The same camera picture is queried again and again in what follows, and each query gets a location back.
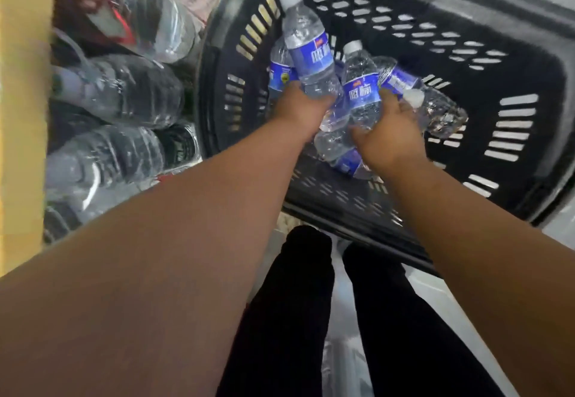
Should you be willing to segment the person's right hand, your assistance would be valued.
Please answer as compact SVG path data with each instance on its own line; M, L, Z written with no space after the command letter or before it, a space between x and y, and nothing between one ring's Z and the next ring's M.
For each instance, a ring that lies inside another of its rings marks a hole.
M363 162L383 179L403 166L428 162L423 136L414 110L387 89L379 91L381 117L364 138L351 137Z

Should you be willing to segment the person's left hand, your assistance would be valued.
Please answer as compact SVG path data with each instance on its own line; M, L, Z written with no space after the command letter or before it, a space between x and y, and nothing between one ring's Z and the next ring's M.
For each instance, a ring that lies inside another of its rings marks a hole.
M319 108L318 98L308 96L300 81L291 81L278 99L271 121L282 124L298 139L311 141L329 111Z

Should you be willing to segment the blue label water bottle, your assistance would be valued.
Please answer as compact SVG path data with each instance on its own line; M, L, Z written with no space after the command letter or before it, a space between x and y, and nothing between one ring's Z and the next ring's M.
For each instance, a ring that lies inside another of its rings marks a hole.
M360 40L343 47L342 84L353 124L371 130L381 116L379 71L376 63Z
M284 18L282 33L299 81L312 97L342 96L335 60L320 17L304 0L279 0Z
M457 132L468 115L457 103L423 80L408 73L391 57L373 58L378 69L378 87L390 90L415 111L422 132L446 139Z
M333 169L358 180L371 180L373 172L363 162L351 137L351 127L373 129L381 116L380 100L352 108L345 126L332 131L320 131L314 137L314 146L320 158Z
M291 81L298 81L297 70L293 64L284 37L279 37L273 45L269 65L269 110L273 110L278 99Z

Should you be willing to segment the person's left forearm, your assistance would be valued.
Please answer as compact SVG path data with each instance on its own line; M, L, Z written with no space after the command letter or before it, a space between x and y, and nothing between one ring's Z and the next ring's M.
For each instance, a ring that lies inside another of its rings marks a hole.
M272 119L0 277L0 397L214 397L313 129Z

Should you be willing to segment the person's right forearm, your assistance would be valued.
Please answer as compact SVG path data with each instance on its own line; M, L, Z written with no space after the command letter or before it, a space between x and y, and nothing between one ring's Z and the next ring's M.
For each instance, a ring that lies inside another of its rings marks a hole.
M575 397L575 252L426 157L377 169L520 397Z

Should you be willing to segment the black plastic shopping basket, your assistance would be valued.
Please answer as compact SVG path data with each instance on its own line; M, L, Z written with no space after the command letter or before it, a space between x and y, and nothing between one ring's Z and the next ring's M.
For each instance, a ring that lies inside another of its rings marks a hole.
M542 0L304 0L335 59L360 39L460 105L436 166L543 228L575 196L575 12ZM248 136L268 109L279 0L221 0L205 34L195 116L206 157Z

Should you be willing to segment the person's right leg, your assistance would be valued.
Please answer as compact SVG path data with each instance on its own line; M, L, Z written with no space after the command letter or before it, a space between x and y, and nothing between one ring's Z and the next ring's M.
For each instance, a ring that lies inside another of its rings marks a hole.
M375 397L504 397L398 261L352 243L343 264Z

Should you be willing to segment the person's leg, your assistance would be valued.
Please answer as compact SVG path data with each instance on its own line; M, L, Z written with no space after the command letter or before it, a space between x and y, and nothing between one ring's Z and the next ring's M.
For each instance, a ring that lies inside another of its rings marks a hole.
M287 235L243 314L216 397L322 397L331 252L332 239L312 226Z
M398 261L352 243L343 264L375 397L504 397Z

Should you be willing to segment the person's left leg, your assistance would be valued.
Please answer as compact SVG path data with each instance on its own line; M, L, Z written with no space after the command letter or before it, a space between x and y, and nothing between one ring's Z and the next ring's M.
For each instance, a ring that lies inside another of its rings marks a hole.
M216 397L322 397L331 252L332 239L312 226L287 235L243 314Z

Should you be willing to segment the yellow shelf upright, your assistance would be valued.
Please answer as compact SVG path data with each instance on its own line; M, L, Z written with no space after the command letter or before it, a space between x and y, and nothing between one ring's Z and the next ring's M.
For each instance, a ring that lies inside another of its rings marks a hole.
M41 249L54 0L0 0L0 277Z

